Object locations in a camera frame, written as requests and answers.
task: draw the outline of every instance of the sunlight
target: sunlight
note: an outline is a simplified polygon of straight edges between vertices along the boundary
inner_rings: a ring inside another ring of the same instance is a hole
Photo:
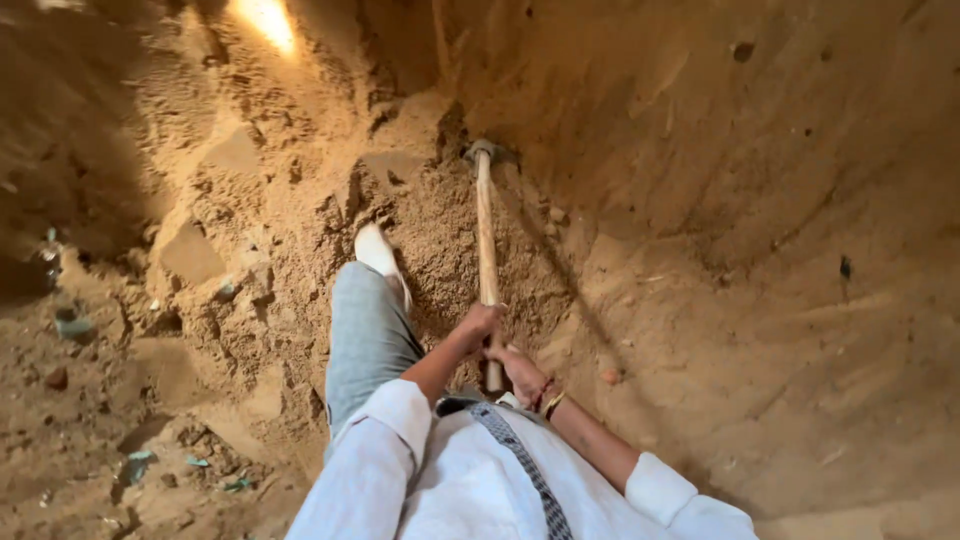
[[[233,7],[284,56],[294,51],[294,33],[283,0],[234,0]]]

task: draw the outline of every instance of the white shoe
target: white shoe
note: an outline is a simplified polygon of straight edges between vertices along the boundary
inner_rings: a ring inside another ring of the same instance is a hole
[[[413,306],[413,297],[410,296],[410,287],[407,281],[400,274],[400,269],[396,266],[394,258],[394,246],[387,240],[387,235],[383,233],[380,226],[375,223],[365,225],[353,239],[353,252],[357,260],[370,266],[373,270],[380,273],[381,276],[396,276],[403,285],[403,310],[407,313]]]

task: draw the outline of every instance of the white shirt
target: white shirt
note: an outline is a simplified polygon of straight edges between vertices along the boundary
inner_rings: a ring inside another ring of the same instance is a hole
[[[747,514],[698,495],[653,454],[640,456],[624,497],[553,432],[497,411],[575,538],[756,539]],[[435,419],[412,382],[380,386],[331,444],[287,540],[547,537],[540,495],[510,450],[466,411]]]

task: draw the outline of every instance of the gold bracelet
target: gold bracelet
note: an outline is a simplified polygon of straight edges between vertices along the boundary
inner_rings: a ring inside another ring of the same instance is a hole
[[[546,404],[546,408],[543,410],[543,418],[546,418],[547,422],[550,421],[550,417],[553,415],[553,410],[557,408],[557,405],[560,404],[560,401],[566,397],[566,391],[562,391],[557,394],[557,397],[550,400],[550,403]]]

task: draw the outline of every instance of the sand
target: sand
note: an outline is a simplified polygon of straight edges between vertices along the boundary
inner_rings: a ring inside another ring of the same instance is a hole
[[[947,530],[896,508],[960,486],[960,8],[290,0],[265,37],[249,4],[0,8],[5,536],[282,536],[353,234],[438,343],[479,292],[481,136],[517,156],[508,332],[611,429],[758,521]]]

